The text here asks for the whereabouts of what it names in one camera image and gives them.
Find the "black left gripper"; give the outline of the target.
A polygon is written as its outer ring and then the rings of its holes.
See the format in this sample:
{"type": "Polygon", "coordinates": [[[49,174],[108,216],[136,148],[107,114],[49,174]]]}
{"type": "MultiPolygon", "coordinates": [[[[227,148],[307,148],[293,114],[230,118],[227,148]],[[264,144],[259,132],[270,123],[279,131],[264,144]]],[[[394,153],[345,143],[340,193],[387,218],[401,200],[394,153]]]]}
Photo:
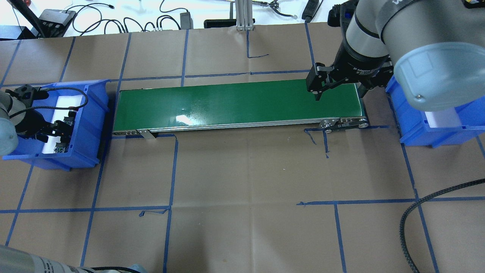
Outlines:
{"type": "Polygon", "coordinates": [[[73,137],[70,135],[56,135],[55,131],[73,131],[74,120],[57,120],[54,123],[45,121],[44,117],[35,110],[25,112],[23,120],[15,126],[17,136],[23,139],[33,139],[48,144],[70,144],[73,137]]]}

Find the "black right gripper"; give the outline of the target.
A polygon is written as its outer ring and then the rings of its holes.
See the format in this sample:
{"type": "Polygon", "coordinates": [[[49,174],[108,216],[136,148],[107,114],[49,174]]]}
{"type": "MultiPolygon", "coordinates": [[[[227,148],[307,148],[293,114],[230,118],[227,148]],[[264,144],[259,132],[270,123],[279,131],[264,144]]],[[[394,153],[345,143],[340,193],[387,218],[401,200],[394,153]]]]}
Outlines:
{"type": "Polygon", "coordinates": [[[332,67],[314,63],[307,75],[307,92],[319,101],[325,85],[330,81],[360,83],[358,96],[363,99],[368,91],[384,87],[393,76],[394,66],[388,55],[368,57],[353,50],[347,42],[341,42],[332,67]]]}

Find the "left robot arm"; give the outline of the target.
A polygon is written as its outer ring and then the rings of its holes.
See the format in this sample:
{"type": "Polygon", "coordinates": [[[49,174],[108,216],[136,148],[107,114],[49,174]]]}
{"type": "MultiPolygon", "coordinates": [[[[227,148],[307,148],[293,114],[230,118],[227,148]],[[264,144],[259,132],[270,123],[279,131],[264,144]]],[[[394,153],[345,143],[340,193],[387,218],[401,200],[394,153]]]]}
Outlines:
{"type": "Polygon", "coordinates": [[[15,90],[1,92],[1,155],[14,152],[19,139],[37,140],[47,143],[50,138],[59,138],[62,147],[70,142],[74,131],[77,110],[74,107],[50,107],[33,105],[35,100],[49,97],[49,89],[23,85],[15,90]],[[67,110],[64,120],[48,122],[40,109],[67,110]]]}

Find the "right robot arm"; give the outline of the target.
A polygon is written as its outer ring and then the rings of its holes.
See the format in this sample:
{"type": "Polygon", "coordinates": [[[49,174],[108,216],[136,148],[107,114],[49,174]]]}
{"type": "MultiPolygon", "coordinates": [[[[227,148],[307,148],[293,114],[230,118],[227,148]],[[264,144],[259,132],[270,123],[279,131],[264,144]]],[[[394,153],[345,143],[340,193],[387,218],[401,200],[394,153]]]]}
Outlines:
{"type": "Polygon", "coordinates": [[[373,89],[386,72],[421,111],[484,96],[483,0],[349,0],[327,23],[343,38],[334,62],[315,63],[305,80],[315,100],[347,83],[373,89]]]}

